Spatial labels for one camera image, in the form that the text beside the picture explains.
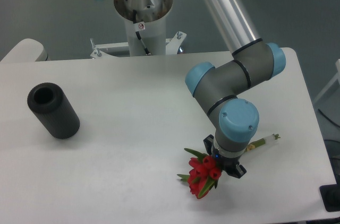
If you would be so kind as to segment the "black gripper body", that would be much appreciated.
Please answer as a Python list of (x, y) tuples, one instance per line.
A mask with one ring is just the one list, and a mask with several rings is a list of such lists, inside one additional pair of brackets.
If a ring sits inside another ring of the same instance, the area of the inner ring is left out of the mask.
[(221, 167), (223, 171), (225, 171), (226, 167), (240, 164), (239, 162), (240, 156), (232, 157), (232, 158), (226, 157), (222, 154), (222, 149), (219, 150), (215, 147), (214, 147), (212, 157), (216, 160), (216, 162), (219, 164), (219, 166)]

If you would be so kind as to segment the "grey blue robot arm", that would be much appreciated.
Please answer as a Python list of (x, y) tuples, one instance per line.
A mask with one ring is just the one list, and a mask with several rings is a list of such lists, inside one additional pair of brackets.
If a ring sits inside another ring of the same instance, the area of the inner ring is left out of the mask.
[[(240, 178), (246, 171), (239, 159), (257, 130), (259, 113), (239, 94), (281, 73), (286, 58), (276, 44), (263, 42), (240, 0), (204, 1), (233, 58), (220, 67), (194, 66), (185, 83), (216, 129), (204, 140), (208, 154), (228, 175)], [(172, 5), (173, 0), (114, 0), (131, 56), (165, 55), (170, 44), (163, 20)]]

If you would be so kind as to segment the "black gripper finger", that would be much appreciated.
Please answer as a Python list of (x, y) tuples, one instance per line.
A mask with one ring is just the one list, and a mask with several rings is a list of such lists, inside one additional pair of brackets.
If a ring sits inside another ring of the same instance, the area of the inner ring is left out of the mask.
[(231, 177), (241, 178), (246, 174), (246, 169), (241, 164), (236, 164), (235, 166), (226, 167), (225, 172)]
[(203, 143), (205, 145), (205, 149), (208, 155), (213, 155), (214, 151), (214, 137), (212, 135), (208, 135), (204, 140)]

